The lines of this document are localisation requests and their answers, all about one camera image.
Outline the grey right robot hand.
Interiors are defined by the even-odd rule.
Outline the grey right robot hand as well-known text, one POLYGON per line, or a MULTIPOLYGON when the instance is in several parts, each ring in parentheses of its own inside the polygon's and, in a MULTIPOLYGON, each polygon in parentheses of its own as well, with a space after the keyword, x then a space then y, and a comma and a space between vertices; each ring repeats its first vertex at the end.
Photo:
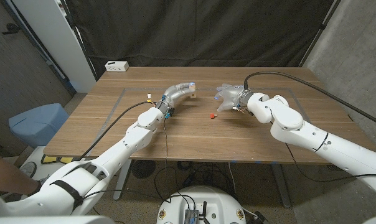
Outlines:
POLYGON ((224 83, 217 87, 215 99, 223 99, 222 104, 217 108, 218 112, 225 110, 237 110, 244 108, 248 104, 253 92, 244 88, 243 85, 230 85, 224 83))

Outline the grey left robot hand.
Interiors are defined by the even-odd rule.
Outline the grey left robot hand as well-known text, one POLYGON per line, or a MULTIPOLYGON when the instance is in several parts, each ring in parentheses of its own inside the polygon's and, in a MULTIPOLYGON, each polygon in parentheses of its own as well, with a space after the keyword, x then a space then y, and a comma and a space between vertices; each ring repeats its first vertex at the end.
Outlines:
POLYGON ((178 99, 184 95, 191 95, 195 92, 195 83, 187 82, 170 86, 163 94, 162 99, 156 104, 156 108, 162 113, 173 108, 178 99))

